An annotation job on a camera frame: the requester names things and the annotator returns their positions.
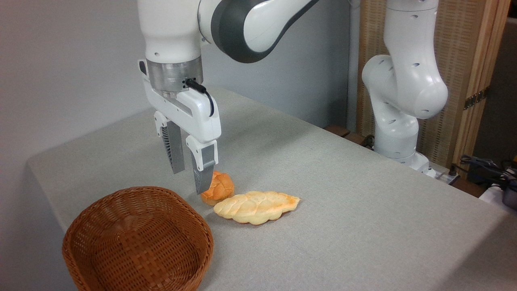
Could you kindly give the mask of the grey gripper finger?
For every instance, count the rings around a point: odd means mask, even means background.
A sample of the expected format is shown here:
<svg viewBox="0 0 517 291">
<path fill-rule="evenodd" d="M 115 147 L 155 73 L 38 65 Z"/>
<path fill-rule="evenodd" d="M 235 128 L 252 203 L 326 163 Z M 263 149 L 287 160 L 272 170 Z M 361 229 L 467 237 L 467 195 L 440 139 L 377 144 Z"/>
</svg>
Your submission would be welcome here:
<svg viewBox="0 0 517 291">
<path fill-rule="evenodd" d="M 155 112 L 154 119 L 158 136 L 163 141 L 173 173 L 181 173 L 185 170 L 181 129 L 159 111 Z"/>
<path fill-rule="evenodd" d="M 201 143 L 189 135 L 186 144 L 191 151 L 196 193 L 201 194 L 210 188 L 214 166 L 219 163 L 217 141 Z"/>
</svg>

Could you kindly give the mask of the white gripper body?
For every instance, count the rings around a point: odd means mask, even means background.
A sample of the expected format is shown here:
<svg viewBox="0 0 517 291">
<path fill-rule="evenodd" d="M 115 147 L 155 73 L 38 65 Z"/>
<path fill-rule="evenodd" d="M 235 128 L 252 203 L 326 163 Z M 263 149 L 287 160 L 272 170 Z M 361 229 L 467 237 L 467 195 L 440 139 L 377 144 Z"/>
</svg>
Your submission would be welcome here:
<svg viewBox="0 0 517 291">
<path fill-rule="evenodd" d="M 221 136 L 221 123 L 214 98 L 188 86 L 203 82 L 202 61 L 176 64 L 139 60 L 145 93 L 150 104 L 201 143 Z"/>
</svg>

